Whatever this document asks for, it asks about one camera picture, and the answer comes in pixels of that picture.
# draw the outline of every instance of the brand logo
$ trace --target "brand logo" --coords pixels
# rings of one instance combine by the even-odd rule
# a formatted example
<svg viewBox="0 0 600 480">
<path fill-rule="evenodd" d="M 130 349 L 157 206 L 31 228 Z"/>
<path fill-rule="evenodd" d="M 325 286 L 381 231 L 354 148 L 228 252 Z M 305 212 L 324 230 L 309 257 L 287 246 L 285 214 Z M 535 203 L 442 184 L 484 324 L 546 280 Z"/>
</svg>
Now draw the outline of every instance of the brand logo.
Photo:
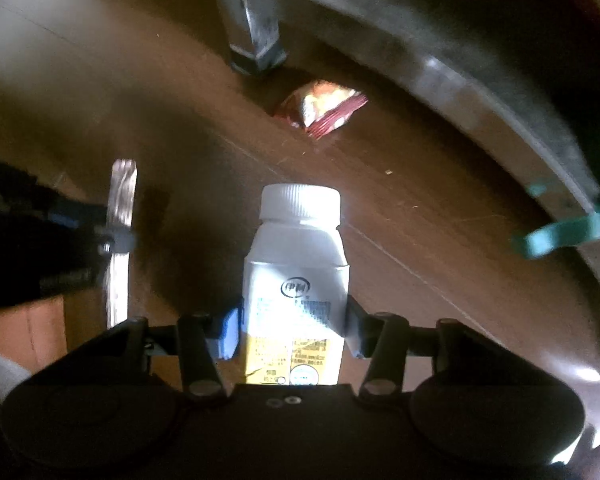
<svg viewBox="0 0 600 480">
<path fill-rule="evenodd" d="M 311 285 L 306 279 L 296 276 L 285 280 L 280 286 L 280 292 L 288 298 L 299 298 L 308 293 L 310 288 Z"/>
</svg>

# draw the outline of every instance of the white bottle cap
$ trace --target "white bottle cap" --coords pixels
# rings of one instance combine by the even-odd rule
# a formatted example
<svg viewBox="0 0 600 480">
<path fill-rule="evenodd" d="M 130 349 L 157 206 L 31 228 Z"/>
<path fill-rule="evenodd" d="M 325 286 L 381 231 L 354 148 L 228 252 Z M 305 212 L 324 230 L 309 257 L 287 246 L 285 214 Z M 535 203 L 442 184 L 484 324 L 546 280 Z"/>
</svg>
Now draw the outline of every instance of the white bottle cap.
<svg viewBox="0 0 600 480">
<path fill-rule="evenodd" d="M 331 187 L 270 184 L 262 190 L 261 220 L 317 220 L 340 225 L 340 194 Z"/>
</svg>

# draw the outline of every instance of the metal bar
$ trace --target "metal bar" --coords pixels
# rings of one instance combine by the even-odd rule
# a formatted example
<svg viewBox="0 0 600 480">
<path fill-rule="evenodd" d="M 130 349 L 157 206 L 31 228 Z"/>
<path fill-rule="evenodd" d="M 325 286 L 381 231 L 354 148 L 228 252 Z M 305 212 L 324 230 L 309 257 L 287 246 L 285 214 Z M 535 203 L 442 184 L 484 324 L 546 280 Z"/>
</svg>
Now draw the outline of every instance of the metal bar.
<svg viewBox="0 0 600 480">
<path fill-rule="evenodd" d="M 376 314 L 376 317 L 384 320 L 384 326 L 360 388 L 360 397 L 368 400 L 401 393 L 409 347 L 406 319 L 395 314 Z"/>
<path fill-rule="evenodd" d="M 131 227 L 136 193 L 136 163 L 117 160 L 111 170 L 111 186 L 107 202 L 107 226 Z M 128 317 L 129 255 L 113 254 L 104 279 L 107 328 Z"/>
<path fill-rule="evenodd" d="M 182 316 L 176 326 L 182 389 L 195 400 L 226 397 L 220 374 L 206 347 L 202 320 Z"/>
</svg>

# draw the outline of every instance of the brown floor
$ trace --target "brown floor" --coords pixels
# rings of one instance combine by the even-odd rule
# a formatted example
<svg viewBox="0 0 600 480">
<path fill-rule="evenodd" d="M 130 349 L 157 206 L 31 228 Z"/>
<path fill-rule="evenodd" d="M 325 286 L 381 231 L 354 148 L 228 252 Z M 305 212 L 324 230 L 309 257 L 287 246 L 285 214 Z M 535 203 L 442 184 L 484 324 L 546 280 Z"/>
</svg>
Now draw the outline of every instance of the brown floor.
<svg viewBox="0 0 600 480">
<path fill-rule="evenodd" d="M 335 187 L 350 290 L 367 310 L 482 330 L 567 379 L 600 428 L 597 283 L 571 251 L 530 262 L 510 249 L 545 214 L 405 92 L 283 32 L 288 63 L 249 79 L 226 64 L 214 0 L 0 0 L 0 158 L 96 202 L 115 158 L 138 162 L 130 305 L 156 324 L 239 294 L 264 185 Z M 268 112 L 316 77 L 370 103 L 314 144 Z M 65 298 L 69 348 L 95 334 L 97 297 Z M 413 386 L 427 364 L 410 367 Z M 341 379 L 359 384 L 364 369 L 346 354 Z"/>
</svg>

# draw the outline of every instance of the bottle label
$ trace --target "bottle label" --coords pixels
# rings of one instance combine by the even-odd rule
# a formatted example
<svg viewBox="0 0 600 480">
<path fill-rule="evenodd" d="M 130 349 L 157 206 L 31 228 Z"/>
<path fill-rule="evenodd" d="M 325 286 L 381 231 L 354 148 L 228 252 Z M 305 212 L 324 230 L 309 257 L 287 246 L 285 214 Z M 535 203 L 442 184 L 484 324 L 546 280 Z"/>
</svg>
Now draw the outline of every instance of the bottle label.
<svg viewBox="0 0 600 480">
<path fill-rule="evenodd" d="M 246 271 L 247 382 L 337 383 L 349 266 L 247 263 Z"/>
</svg>

